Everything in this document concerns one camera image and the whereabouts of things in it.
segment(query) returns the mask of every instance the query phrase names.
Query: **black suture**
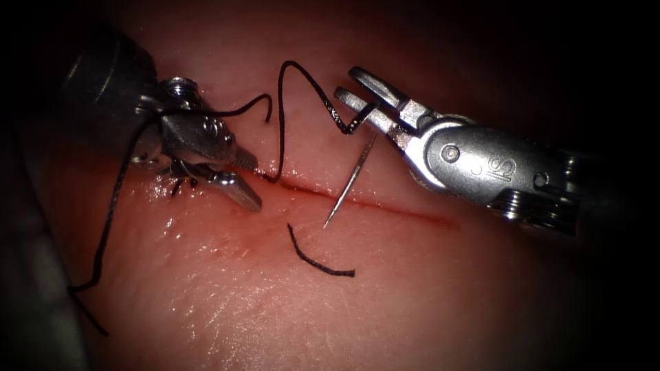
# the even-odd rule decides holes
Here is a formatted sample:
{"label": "black suture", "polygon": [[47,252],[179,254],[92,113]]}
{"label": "black suture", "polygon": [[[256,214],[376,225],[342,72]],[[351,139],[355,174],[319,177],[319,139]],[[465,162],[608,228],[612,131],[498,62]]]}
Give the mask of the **black suture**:
{"label": "black suture", "polygon": [[287,223],[287,228],[289,228],[289,235],[291,236],[291,241],[294,243],[294,249],[296,249],[296,254],[298,254],[298,257],[300,257],[300,259],[302,259],[304,262],[308,263],[314,268],[317,268],[321,272],[328,273],[331,276],[355,277],[355,269],[352,269],[350,271],[336,271],[334,269],[330,269],[322,265],[319,262],[315,262],[314,260],[308,258],[306,255],[303,254],[303,252],[300,250],[300,247],[298,246],[298,243],[296,242],[296,237],[294,236],[293,227],[291,227],[291,225]]}
{"label": "black suture", "polygon": [[284,62],[282,64],[282,67],[280,67],[280,73],[277,78],[277,107],[278,107],[278,115],[280,121],[280,150],[279,150],[279,158],[277,165],[277,174],[275,174],[274,177],[271,177],[269,175],[263,176],[265,179],[267,179],[272,183],[277,182],[280,179],[280,177],[282,177],[282,166],[284,163],[284,133],[285,133],[284,99],[282,97],[282,92],[284,87],[284,72],[289,66],[297,69],[307,79],[309,84],[316,91],[316,95],[318,95],[318,97],[321,99],[321,102],[323,102],[323,104],[325,105],[325,109],[328,110],[328,113],[330,114],[330,117],[332,117],[332,120],[334,120],[339,130],[346,135],[354,134],[355,130],[358,128],[358,126],[361,123],[363,123],[363,121],[366,119],[369,113],[371,113],[371,111],[378,108],[379,106],[378,102],[372,102],[368,104],[351,120],[350,124],[346,125],[342,121],[341,117],[339,117],[339,113],[337,113],[335,107],[333,107],[332,103],[330,103],[330,100],[328,99],[327,95],[325,95],[325,93],[323,92],[323,89],[321,89],[321,86],[314,80],[314,78],[311,77],[309,72],[307,72],[303,68],[303,66],[299,65],[297,62],[294,62],[292,60],[287,60],[286,62]]}
{"label": "black suture", "polygon": [[94,315],[92,315],[91,312],[89,312],[89,310],[83,304],[83,302],[76,296],[76,293],[79,293],[81,291],[96,286],[101,279],[101,273],[103,268],[103,256],[108,242],[108,235],[110,234],[110,229],[112,227],[112,220],[115,214],[115,209],[117,208],[117,201],[119,199],[119,194],[122,188],[122,184],[124,183],[124,177],[126,176],[126,171],[128,170],[129,164],[131,162],[131,157],[133,156],[133,150],[135,149],[135,146],[138,144],[138,140],[140,140],[140,137],[142,136],[143,132],[151,125],[155,124],[158,126],[159,121],[166,116],[201,115],[201,116],[210,116],[210,117],[230,117],[230,116],[241,115],[245,113],[248,109],[250,109],[252,106],[254,106],[257,102],[263,99],[266,99],[268,101],[268,112],[265,118],[265,121],[268,122],[270,120],[270,116],[272,113],[272,98],[268,94],[261,94],[255,99],[249,101],[246,105],[233,111],[218,112],[218,111],[187,110],[187,109],[165,110],[147,119],[135,132],[135,135],[133,136],[133,138],[131,138],[129,147],[126,150],[126,153],[124,154],[124,158],[122,159],[122,163],[119,169],[119,174],[117,175],[117,180],[115,181],[115,186],[112,191],[112,197],[110,199],[108,211],[105,216],[105,223],[103,225],[103,232],[101,233],[101,238],[98,243],[98,247],[96,248],[96,253],[94,254],[91,279],[82,285],[67,287],[67,292],[69,293],[73,301],[81,309],[81,311],[85,314],[87,319],[91,322],[91,324],[96,328],[96,330],[98,330],[98,332],[101,335],[107,337],[109,334],[103,328],[103,326],[101,326],[101,324],[96,320]]}
{"label": "black suture", "polygon": [[177,192],[179,191],[179,188],[181,188],[181,183],[183,183],[183,182],[184,182],[183,179],[179,179],[179,180],[177,180],[177,183],[174,184],[174,188],[172,188],[172,192],[170,193],[170,195],[172,197],[174,197],[177,194]]}

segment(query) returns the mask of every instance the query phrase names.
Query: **needle tip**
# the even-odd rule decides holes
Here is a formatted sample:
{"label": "needle tip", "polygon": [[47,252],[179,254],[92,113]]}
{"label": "needle tip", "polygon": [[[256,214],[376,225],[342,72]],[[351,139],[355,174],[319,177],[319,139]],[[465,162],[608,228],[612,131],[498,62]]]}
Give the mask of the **needle tip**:
{"label": "needle tip", "polygon": [[328,219],[325,220],[325,224],[323,225],[323,229],[328,226],[328,223],[330,223],[330,219],[332,219],[332,216],[335,214],[335,210],[332,210],[330,212],[330,215],[328,215]]}

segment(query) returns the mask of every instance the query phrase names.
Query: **metal screw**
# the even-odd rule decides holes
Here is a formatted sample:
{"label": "metal screw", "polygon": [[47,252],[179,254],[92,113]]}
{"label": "metal screw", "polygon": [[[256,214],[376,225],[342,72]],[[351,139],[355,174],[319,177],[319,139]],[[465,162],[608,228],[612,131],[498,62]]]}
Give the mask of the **metal screw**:
{"label": "metal screw", "polygon": [[442,157],[443,160],[445,160],[448,163],[456,162],[456,160],[459,159],[459,155],[461,153],[459,152],[459,149],[456,146],[446,146],[445,148],[442,148],[442,151],[440,152],[440,157]]}
{"label": "metal screw", "polygon": [[537,187],[542,187],[548,184],[548,175],[545,173],[537,172],[534,175],[534,185]]}

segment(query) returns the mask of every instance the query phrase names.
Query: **surgical needle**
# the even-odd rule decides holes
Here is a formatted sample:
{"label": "surgical needle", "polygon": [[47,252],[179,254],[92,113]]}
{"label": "surgical needle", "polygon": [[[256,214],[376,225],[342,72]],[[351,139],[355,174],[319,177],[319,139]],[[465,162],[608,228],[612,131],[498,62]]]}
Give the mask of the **surgical needle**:
{"label": "surgical needle", "polygon": [[369,134],[369,138],[366,140],[366,143],[364,144],[362,153],[360,154],[360,158],[357,159],[357,163],[355,164],[355,168],[351,173],[351,177],[349,178],[349,181],[344,186],[344,190],[342,191],[342,194],[339,196],[339,199],[337,199],[335,206],[330,211],[330,215],[328,215],[328,219],[326,219],[325,224],[323,225],[324,229],[328,225],[328,223],[330,223],[330,219],[332,219],[332,217],[335,216],[337,210],[339,210],[339,206],[342,204],[342,202],[344,202],[346,195],[349,193],[349,190],[351,190],[351,187],[353,187],[353,183],[355,183],[355,180],[358,178],[358,174],[362,170],[362,166],[364,165],[364,162],[366,161],[366,158],[369,155],[369,152],[371,151],[373,142],[376,140],[376,132],[374,130],[371,130],[370,132],[371,133]]}

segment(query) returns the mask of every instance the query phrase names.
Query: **surgical instrument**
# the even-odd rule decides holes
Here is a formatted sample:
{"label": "surgical instrument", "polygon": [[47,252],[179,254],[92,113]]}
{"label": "surgical instrument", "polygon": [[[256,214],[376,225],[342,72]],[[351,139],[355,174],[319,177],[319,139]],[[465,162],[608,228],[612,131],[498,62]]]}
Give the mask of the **surgical instrument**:
{"label": "surgical instrument", "polygon": [[[363,68],[354,67],[349,75],[398,114],[390,118],[374,109],[366,121],[389,139],[421,186],[533,228],[575,234],[584,191],[581,170],[590,158],[440,114]],[[356,113],[367,106],[342,87],[334,96]]]}

